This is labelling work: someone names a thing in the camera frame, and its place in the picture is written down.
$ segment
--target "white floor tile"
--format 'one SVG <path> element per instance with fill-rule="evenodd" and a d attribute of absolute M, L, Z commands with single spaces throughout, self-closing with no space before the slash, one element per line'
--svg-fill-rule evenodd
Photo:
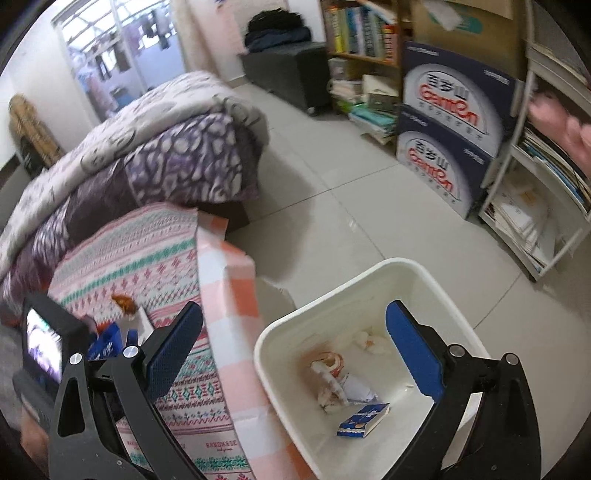
<path fill-rule="evenodd" d="M 383 260 L 330 192 L 229 235 L 256 273 L 286 288 L 300 307 Z"/>
<path fill-rule="evenodd" d="M 584 263 L 588 268 L 589 261 Z M 521 359 L 540 426 L 542 475 L 562 457 L 589 415 L 591 335 L 589 314 L 583 320 L 579 310 L 590 312 L 580 295 L 590 284 L 591 273 L 576 265 L 550 273 L 541 285 L 522 275 L 476 328 L 493 358 L 513 352 Z"/>
<path fill-rule="evenodd" d="M 250 83 L 240 85 L 234 91 L 265 112 L 270 128 L 286 128 L 294 123 L 311 121 L 306 113 Z"/>
<path fill-rule="evenodd" d="M 285 139 L 271 131 L 271 143 L 259 163 L 260 197 L 244 205 L 251 220 L 257 220 L 327 189 Z"/>
<path fill-rule="evenodd" d="M 521 273 L 487 230 L 462 220 L 402 165 L 333 193 L 386 258 L 423 264 L 472 326 Z"/>
<path fill-rule="evenodd" d="M 277 130 L 330 188 L 395 165 L 381 147 L 342 115 L 320 115 Z"/>

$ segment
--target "glass door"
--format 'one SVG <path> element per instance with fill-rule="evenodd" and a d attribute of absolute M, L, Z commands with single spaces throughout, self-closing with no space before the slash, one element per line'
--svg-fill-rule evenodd
<path fill-rule="evenodd" d="M 77 0 L 54 19 L 101 122 L 184 73 L 169 0 Z"/>

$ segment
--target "camera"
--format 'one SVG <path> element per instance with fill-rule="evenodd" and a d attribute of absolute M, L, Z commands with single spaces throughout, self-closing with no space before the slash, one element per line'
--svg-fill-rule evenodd
<path fill-rule="evenodd" d="M 29 414 L 47 432 L 68 359 L 90 345 L 88 326 L 43 293 L 31 293 L 22 314 L 22 369 L 12 378 Z"/>

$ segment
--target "bed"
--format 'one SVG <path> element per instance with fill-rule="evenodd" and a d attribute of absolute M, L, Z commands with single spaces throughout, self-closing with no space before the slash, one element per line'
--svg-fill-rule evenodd
<path fill-rule="evenodd" d="M 209 73 L 167 82 L 107 120 L 24 191 L 0 236 L 0 302 L 18 318 L 65 254 L 155 202 L 239 205 L 258 196 L 265 115 Z"/>

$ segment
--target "storage ottoman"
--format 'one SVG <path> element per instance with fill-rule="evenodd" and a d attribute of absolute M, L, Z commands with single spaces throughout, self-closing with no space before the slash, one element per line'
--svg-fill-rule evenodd
<path fill-rule="evenodd" d="M 302 110 L 331 102 L 324 43 L 301 42 L 241 55 L 246 78 Z"/>

